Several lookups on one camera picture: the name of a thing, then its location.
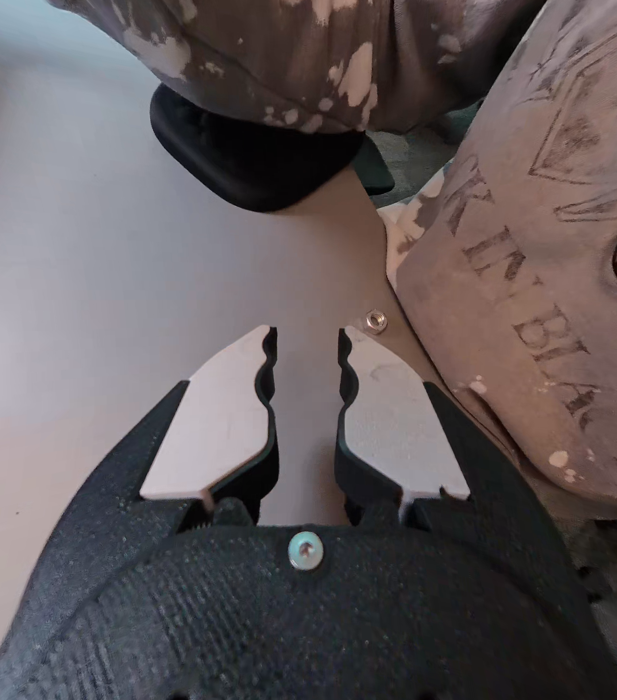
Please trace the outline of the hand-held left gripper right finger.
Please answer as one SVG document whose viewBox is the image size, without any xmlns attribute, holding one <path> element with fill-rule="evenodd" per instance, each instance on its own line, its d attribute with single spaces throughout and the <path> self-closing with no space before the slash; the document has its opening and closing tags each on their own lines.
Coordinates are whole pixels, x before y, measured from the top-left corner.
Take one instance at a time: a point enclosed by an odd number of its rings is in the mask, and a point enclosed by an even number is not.
<svg viewBox="0 0 617 700">
<path fill-rule="evenodd" d="M 340 329 L 338 353 L 336 483 L 348 521 L 381 503 L 401 523 L 417 501 L 467 503 L 470 487 L 418 372 L 353 326 Z"/>
</svg>

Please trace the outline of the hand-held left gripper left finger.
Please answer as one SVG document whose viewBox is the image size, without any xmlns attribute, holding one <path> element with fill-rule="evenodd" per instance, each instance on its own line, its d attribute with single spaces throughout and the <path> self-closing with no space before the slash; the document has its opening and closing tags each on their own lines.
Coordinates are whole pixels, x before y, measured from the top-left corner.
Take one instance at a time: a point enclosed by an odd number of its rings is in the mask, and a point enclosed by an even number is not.
<svg viewBox="0 0 617 700">
<path fill-rule="evenodd" d="M 278 481 L 273 368 L 277 328 L 258 326 L 203 364 L 181 401 L 140 489 L 146 501 L 190 499 L 212 513 L 225 498 L 258 521 Z"/>
</svg>

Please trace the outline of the person's torso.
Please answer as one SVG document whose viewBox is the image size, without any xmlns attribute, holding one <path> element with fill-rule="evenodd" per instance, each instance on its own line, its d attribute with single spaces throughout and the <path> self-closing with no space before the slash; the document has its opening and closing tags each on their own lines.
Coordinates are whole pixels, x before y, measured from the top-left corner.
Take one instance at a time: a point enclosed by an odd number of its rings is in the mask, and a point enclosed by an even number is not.
<svg viewBox="0 0 617 700">
<path fill-rule="evenodd" d="M 446 386 L 617 518 L 617 1 L 548 1 L 497 77 L 395 291 Z"/>
</svg>

